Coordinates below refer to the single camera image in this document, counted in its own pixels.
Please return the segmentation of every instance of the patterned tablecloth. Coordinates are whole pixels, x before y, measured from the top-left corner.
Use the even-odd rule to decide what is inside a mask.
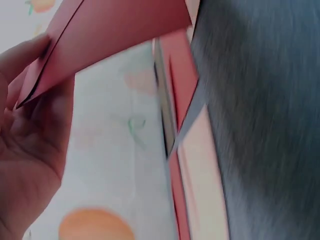
[[[2,3],[0,52],[43,32],[60,3]],[[78,224],[79,219],[92,219],[96,226],[110,225],[108,231],[106,225],[104,230],[91,227],[90,235],[83,237],[116,236],[116,217],[111,223],[103,217],[97,220],[92,208],[119,216],[136,240],[176,239],[165,160],[152,47],[146,42],[76,75],[62,187],[30,227],[31,239],[57,240],[64,217],[79,208],[87,212],[82,211],[72,227],[63,222],[60,239],[71,238],[74,228],[81,232],[84,226]]]

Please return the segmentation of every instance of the folded paper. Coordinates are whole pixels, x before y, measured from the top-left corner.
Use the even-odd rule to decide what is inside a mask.
[[[185,30],[161,37],[160,43],[179,132],[197,87],[198,73]]]
[[[229,240],[224,191],[207,106],[178,147],[191,238]]]
[[[17,105],[100,60],[189,25],[184,0],[64,0],[47,29],[51,45],[30,65]]]

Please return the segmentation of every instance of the finger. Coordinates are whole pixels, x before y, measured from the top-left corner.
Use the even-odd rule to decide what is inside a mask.
[[[6,108],[9,110],[13,110],[16,102],[19,98],[20,91],[22,85],[24,84],[25,77],[28,72],[28,68],[26,67],[22,73],[20,73],[8,86],[8,96],[6,98]]]
[[[10,84],[28,65],[42,55],[49,45],[46,34],[20,43],[0,55],[0,73]]]
[[[63,155],[64,160],[72,123],[74,88],[75,76],[42,96],[31,117],[31,121],[41,129],[45,140]],[[64,168],[64,162],[49,164],[58,173]]]

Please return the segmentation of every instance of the pink paper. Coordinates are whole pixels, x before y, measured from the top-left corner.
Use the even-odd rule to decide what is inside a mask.
[[[18,105],[113,54],[190,25],[184,0],[64,0],[52,43],[29,68]]]

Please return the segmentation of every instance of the dark gray surface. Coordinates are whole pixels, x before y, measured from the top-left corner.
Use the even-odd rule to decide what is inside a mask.
[[[231,240],[320,239],[319,18],[317,0],[202,0],[196,97],[209,102]]]

